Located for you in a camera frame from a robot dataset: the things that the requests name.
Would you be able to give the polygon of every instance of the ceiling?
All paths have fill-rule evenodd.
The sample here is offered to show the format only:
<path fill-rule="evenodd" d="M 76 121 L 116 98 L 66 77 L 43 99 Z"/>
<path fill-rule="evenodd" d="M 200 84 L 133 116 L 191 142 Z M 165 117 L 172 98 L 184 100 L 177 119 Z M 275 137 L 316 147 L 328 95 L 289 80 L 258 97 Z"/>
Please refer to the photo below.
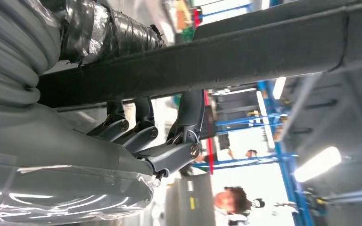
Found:
<path fill-rule="evenodd" d="M 283 96 L 296 103 L 305 81 L 305 77 L 288 79 Z M 329 146 L 339 148 L 343 163 L 306 184 L 320 195 L 362 190 L 362 69 L 323 75 L 284 142 L 289 151 L 299 154 L 300 164 Z M 331 206 L 328 222 L 346 226 L 362 223 L 362 203 Z"/>

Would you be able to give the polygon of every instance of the fluorescent light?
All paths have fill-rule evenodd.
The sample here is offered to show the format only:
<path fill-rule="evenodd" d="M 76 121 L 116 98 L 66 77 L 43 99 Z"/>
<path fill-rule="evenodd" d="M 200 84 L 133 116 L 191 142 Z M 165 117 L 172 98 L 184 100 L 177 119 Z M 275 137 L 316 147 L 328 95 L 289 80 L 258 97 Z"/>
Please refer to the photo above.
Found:
<path fill-rule="evenodd" d="M 223 95 L 230 95 L 230 94 L 236 94 L 236 93 L 244 93 L 244 92 L 249 92 L 249 91 L 255 91 L 256 88 L 248 88 L 248 89 L 241 89 L 241 90 L 237 90 L 237 91 L 231 91 L 228 89 L 228 92 L 225 91 L 225 93 Z"/>
<path fill-rule="evenodd" d="M 268 143 L 269 148 L 274 149 L 275 148 L 275 143 L 274 143 L 274 138 L 272 138 L 271 127 L 269 125 L 265 125 L 264 126 L 264 131 L 265 131 L 266 136 L 267 136 L 267 143 Z"/>
<path fill-rule="evenodd" d="M 272 137 L 271 127 L 269 126 L 270 122 L 266 117 L 267 111 L 266 111 L 266 106 L 264 105 L 263 95 L 260 91 L 257 91 L 256 96 L 257 96 L 257 101 L 259 102 L 260 114 L 264 116 L 263 117 L 264 131 L 266 133 L 268 147 L 273 149 L 275 148 L 275 143 L 274 143 L 274 138 Z"/>
<path fill-rule="evenodd" d="M 279 100 L 281 98 L 282 91 L 284 89 L 286 77 L 279 77 L 275 81 L 274 89 L 272 91 L 272 95 L 274 99 Z"/>
<path fill-rule="evenodd" d="M 248 89 L 241 89 L 241 90 L 236 90 L 236 91 L 230 91 L 229 88 L 225 88 L 224 90 L 219 90 L 216 91 L 214 95 L 230 95 L 230 94 L 236 94 L 236 93 L 244 93 L 244 92 L 249 92 L 249 91 L 255 91 L 256 88 L 248 88 Z"/>
<path fill-rule="evenodd" d="M 268 9 L 270 7 L 270 0 L 262 0 L 262 9 Z"/>
<path fill-rule="evenodd" d="M 263 95 L 260 91 L 256 92 L 257 101 L 259 102 L 260 114 L 262 116 L 267 116 L 266 106 L 264 105 Z"/>
<path fill-rule="evenodd" d="M 328 171 L 341 161 L 339 150 L 336 147 L 329 147 L 295 170 L 296 181 L 305 182 Z"/>

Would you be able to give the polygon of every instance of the plastic wrap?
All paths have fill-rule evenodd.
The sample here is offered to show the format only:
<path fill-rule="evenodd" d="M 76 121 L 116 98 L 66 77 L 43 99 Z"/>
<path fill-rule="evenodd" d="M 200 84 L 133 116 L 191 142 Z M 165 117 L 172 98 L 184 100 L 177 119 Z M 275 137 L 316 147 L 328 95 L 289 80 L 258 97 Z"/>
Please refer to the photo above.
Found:
<path fill-rule="evenodd" d="M 61 60 L 89 64 L 164 46 L 158 30 L 91 0 L 66 0 L 65 18 Z"/>
<path fill-rule="evenodd" d="M 157 180 L 69 165 L 19 168 L 0 154 L 0 226 L 112 220 L 144 209 Z"/>
<path fill-rule="evenodd" d="M 60 20 L 45 8 L 39 0 L 24 0 L 36 14 L 40 15 L 45 23 L 51 27 L 61 27 Z"/>

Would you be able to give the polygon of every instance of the coiled hose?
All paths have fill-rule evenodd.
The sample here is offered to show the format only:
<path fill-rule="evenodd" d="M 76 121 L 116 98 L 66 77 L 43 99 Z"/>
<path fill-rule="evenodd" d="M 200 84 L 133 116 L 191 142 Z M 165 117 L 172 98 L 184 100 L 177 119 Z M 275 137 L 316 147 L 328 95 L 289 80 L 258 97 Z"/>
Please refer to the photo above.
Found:
<path fill-rule="evenodd" d="M 146 207 L 147 163 L 120 145 L 72 131 L 57 112 L 37 104 L 39 75 L 58 61 L 61 39 L 60 28 L 30 2 L 39 1 L 0 0 L 0 226 L 115 219 L 128 206 Z M 49 166 L 73 171 L 42 170 Z"/>
<path fill-rule="evenodd" d="M 40 98 L 38 75 L 60 55 L 60 31 L 30 5 L 0 0 L 0 105 L 30 105 Z"/>

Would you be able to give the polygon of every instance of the black beam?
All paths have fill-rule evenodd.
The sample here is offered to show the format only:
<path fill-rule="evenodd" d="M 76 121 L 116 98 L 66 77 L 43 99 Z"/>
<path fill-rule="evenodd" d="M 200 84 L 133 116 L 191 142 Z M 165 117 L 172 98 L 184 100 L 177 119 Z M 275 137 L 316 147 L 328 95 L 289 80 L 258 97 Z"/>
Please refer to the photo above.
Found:
<path fill-rule="evenodd" d="M 46 74 L 38 86 L 40 103 L 85 105 L 362 67 L 362 0 L 335 2 L 339 5 L 311 15 L 288 14 L 286 4 L 243 17 L 276 15 L 257 26 Z"/>

